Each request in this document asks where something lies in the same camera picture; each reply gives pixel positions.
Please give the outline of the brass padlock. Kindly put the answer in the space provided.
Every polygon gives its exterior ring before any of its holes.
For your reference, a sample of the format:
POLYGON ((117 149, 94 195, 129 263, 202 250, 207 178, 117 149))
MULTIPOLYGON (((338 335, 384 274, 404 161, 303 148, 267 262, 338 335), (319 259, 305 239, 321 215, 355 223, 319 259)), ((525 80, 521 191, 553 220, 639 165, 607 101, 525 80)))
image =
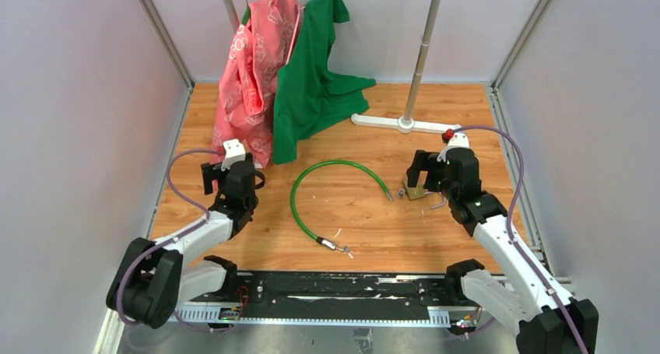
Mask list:
POLYGON ((441 201, 437 204, 431 205, 430 209, 435 210, 442 208, 447 204, 447 199, 440 193, 440 192, 435 192, 435 191, 428 191, 427 189, 423 188, 422 186, 417 186, 414 188, 408 187, 403 185, 402 188, 405 188, 406 190, 406 198, 409 200, 416 200, 416 199, 421 199, 421 198, 426 198, 434 195, 438 195, 441 198, 441 201))

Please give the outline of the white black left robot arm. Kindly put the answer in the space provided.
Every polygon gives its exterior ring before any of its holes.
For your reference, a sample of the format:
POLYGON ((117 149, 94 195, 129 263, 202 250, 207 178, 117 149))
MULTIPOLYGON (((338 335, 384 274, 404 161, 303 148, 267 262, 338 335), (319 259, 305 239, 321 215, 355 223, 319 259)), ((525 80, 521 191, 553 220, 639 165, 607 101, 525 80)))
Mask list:
POLYGON ((201 171, 205 194, 215 195, 202 216, 156 240, 137 237, 126 248, 105 299, 126 324, 157 329, 196 297, 211 293, 228 302, 237 295, 237 266, 206 251, 231 240, 253 219, 265 177, 249 152, 203 163, 201 171))

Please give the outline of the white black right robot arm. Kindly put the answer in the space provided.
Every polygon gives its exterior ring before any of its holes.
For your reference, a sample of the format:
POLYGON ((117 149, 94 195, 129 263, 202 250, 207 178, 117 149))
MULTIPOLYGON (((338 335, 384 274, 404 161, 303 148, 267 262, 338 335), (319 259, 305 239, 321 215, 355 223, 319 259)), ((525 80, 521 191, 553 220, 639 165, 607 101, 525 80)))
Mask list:
POLYGON ((593 353, 599 312, 578 300, 541 264, 514 228, 500 200, 483 190, 479 161, 467 147, 415 152, 407 184, 426 173, 424 189, 446 199, 452 218, 499 265, 509 282, 498 282, 474 259, 448 266, 444 294, 454 305, 472 301, 514 337, 520 353, 593 353))

